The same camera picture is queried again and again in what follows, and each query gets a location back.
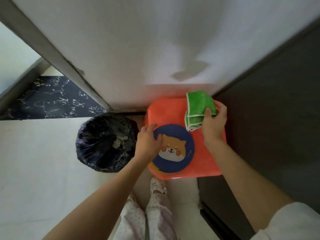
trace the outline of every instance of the hand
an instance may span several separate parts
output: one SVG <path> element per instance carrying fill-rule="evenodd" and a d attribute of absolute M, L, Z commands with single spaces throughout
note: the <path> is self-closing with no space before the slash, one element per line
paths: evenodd
<path fill-rule="evenodd" d="M 154 139 L 153 130 L 157 124 L 143 126 L 138 133 L 136 151 L 134 157 L 146 160 L 150 163 L 159 153 L 162 146 L 162 135 L 159 134 L 157 140 Z"/>
<path fill-rule="evenodd" d="M 204 112 L 202 123 L 202 133 L 204 136 L 204 144 L 210 145 L 214 141 L 223 140 L 222 132 L 227 121 L 227 107 L 219 101 L 214 100 L 214 104 L 219 108 L 218 115 L 212 117 L 211 109 L 208 107 Z"/>

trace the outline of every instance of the dark marble tile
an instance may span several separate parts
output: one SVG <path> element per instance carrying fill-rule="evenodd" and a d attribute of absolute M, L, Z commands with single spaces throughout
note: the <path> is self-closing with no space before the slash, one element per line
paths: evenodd
<path fill-rule="evenodd" d="M 39 77 L 0 120 L 92 117 L 106 110 L 65 76 Z"/>

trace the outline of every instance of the sleeve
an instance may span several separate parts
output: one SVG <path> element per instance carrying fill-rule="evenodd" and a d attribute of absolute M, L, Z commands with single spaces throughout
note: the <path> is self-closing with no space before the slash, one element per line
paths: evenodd
<path fill-rule="evenodd" d="M 251 240 L 314 240 L 320 239 L 320 215 L 303 203 L 282 207 L 268 227 L 259 230 Z"/>

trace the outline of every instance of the stool seat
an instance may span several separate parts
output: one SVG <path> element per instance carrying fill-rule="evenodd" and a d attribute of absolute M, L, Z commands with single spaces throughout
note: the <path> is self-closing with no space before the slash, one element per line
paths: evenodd
<path fill-rule="evenodd" d="M 157 127 L 176 124 L 186 128 L 184 117 L 187 106 L 187 98 L 160 98 L 152 103 L 146 111 L 144 125 L 157 123 Z M 161 180 L 177 178 L 198 178 L 206 176 L 219 176 L 221 171 L 214 158 L 204 145 L 202 129 L 190 132 L 194 141 L 194 156 L 190 164 L 182 171 L 165 173 L 160 171 L 153 162 L 147 167 L 151 174 Z M 223 129 L 223 140 L 226 141 L 225 129 Z"/>

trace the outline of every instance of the trash bin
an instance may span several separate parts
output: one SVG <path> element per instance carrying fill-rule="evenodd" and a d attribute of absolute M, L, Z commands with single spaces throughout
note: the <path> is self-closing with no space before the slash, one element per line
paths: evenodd
<path fill-rule="evenodd" d="M 78 160 L 98 172 L 119 172 L 134 157 L 138 132 L 137 123 L 119 113 L 92 117 L 78 131 Z"/>

